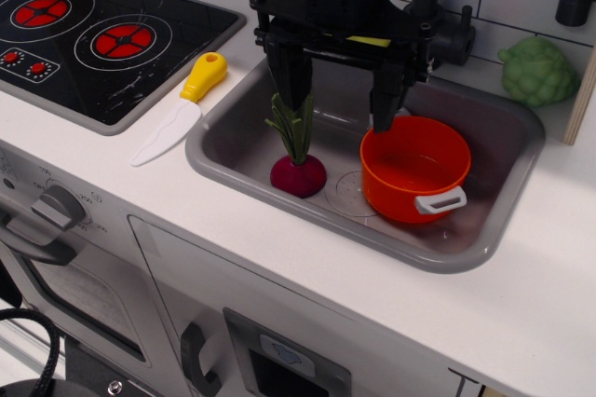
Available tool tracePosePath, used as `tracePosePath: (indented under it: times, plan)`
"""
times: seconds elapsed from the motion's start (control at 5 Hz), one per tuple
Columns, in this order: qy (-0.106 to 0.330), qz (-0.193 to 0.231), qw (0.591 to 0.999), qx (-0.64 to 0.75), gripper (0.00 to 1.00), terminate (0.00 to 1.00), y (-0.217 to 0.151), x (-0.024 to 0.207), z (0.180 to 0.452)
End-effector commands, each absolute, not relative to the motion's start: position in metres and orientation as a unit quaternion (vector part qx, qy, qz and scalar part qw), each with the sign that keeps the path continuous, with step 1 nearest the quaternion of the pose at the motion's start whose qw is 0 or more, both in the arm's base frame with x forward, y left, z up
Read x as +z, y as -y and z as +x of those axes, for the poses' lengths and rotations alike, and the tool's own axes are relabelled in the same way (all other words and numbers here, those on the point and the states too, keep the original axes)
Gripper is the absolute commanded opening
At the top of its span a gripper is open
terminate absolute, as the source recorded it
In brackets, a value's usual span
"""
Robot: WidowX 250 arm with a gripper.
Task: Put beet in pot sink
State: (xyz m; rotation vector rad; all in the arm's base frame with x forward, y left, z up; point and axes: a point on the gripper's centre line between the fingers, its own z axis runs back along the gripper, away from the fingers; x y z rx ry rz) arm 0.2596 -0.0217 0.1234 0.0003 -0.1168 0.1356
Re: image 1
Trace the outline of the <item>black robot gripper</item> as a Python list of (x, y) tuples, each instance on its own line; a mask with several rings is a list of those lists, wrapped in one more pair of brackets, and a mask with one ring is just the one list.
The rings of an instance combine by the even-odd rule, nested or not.
[(265, 48), (280, 98), (292, 111), (312, 88), (309, 56), (373, 69), (372, 128), (385, 132), (403, 107), (407, 81), (427, 81), (432, 74), (430, 44), (437, 30), (389, 0), (355, 16), (348, 4), (340, 0), (337, 9), (313, 11), (310, 0), (250, 0), (258, 16), (257, 44)]

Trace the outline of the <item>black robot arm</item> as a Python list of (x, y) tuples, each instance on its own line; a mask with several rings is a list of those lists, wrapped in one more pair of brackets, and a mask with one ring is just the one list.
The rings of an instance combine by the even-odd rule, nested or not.
[(296, 111), (312, 89), (313, 59), (369, 70), (374, 131), (391, 128), (409, 87), (430, 76), (435, 25), (390, 0), (250, 0), (256, 42), (283, 103)]

